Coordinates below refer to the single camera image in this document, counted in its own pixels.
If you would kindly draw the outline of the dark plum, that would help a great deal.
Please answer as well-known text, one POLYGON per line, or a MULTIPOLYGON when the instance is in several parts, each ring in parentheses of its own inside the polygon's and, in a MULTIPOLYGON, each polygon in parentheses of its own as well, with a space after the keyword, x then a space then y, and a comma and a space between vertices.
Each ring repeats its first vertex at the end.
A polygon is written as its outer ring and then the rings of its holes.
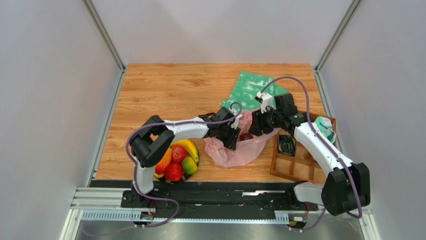
POLYGON ((251 135, 250 133, 242 133, 240 136, 239 136, 239 140, 240 141, 247 141, 247 140, 252 140, 254 137, 253 137, 253 135, 251 135))

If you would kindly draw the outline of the pink plastic bag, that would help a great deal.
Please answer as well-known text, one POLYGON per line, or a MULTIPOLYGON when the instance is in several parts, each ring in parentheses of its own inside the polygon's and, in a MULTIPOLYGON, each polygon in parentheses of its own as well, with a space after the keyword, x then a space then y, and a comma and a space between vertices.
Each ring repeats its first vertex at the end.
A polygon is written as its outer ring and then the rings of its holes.
POLYGON ((204 150, 215 165, 222 168, 245 166, 259 157, 267 142, 278 132, 279 129, 276 128, 268 134, 254 136, 248 140, 238 140, 235 150, 224 147, 223 142, 216 138, 205 138, 204 150))

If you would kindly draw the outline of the yellow banana bunch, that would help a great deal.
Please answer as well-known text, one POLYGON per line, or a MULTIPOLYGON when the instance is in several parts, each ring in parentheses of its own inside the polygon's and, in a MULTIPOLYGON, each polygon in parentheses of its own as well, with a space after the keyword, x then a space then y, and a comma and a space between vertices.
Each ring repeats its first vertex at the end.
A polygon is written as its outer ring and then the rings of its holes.
POLYGON ((174 146, 183 147, 186 150, 186 152, 193 158, 195 163, 197 165, 199 164, 199 161, 200 161, 199 151, 196 145, 191 140, 183 139, 183 140, 175 141, 170 145, 170 147, 174 147, 174 146))

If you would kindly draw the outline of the green fruit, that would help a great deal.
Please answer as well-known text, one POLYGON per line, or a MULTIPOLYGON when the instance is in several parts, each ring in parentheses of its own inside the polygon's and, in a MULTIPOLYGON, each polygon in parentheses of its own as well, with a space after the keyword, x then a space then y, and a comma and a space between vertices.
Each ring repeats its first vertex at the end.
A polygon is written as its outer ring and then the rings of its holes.
POLYGON ((184 158, 184 160, 180 163, 180 165, 181 165, 181 167, 182 167, 182 169, 183 169, 183 172, 186 174, 186 175, 193 175, 194 173, 196 173, 197 172, 197 170, 198 170, 198 165, 197 165, 197 163, 195 162, 195 160, 192 158, 192 157, 190 157, 190 156, 188 156, 188 157, 185 157, 184 158))

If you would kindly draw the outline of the red apple fruit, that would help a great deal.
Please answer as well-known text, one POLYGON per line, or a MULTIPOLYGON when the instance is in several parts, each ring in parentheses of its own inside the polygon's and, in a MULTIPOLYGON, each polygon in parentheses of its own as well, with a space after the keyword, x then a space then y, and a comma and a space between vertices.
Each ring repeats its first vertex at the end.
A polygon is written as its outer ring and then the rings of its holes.
POLYGON ((171 147, 172 155, 171 162, 180 164, 187 156, 186 150, 180 145, 174 145, 171 147))

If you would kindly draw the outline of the red tomato fruit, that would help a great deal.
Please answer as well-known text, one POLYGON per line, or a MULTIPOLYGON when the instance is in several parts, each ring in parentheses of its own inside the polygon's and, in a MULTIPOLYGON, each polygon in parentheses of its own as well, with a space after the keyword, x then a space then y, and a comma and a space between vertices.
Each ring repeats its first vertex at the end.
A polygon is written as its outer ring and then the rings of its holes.
POLYGON ((164 177, 170 181, 179 181, 184 175, 184 170, 179 163, 170 163, 164 171, 164 177))

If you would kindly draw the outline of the yellow mango fruit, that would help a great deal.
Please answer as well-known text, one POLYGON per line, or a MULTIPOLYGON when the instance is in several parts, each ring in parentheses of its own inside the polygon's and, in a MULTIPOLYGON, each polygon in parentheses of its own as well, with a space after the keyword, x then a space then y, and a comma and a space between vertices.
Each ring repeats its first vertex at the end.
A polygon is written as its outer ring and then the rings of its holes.
POLYGON ((154 177, 155 177, 156 179, 161 179, 161 178, 163 178, 163 177, 164 177, 164 174, 163 174, 163 173, 158 174, 157 172, 154 172, 154 177))

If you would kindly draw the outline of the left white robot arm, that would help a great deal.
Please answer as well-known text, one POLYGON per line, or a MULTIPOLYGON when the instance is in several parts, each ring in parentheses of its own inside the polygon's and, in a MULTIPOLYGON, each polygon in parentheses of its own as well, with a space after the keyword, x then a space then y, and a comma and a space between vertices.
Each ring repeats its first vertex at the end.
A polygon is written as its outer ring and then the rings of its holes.
POLYGON ((154 188, 155 165, 163 158, 172 143, 189 139, 216 138, 235 150, 240 134, 238 127, 241 109, 222 107, 217 113, 199 115, 188 120, 163 120, 151 116, 128 137, 125 150, 134 163, 133 187, 145 196, 154 188))

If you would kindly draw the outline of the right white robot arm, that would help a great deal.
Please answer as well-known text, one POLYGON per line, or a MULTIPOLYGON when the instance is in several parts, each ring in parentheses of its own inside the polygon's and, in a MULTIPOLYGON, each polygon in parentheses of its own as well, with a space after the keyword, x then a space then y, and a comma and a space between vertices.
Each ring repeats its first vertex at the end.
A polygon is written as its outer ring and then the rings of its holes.
POLYGON ((300 143, 321 167, 323 184, 300 182, 293 187, 299 202, 322 205, 333 216, 362 211, 371 203, 370 171, 364 163, 354 163, 341 153, 312 121, 309 113, 299 112, 292 94, 272 96, 258 92, 260 109, 252 112, 249 133, 254 136, 282 129, 300 143))

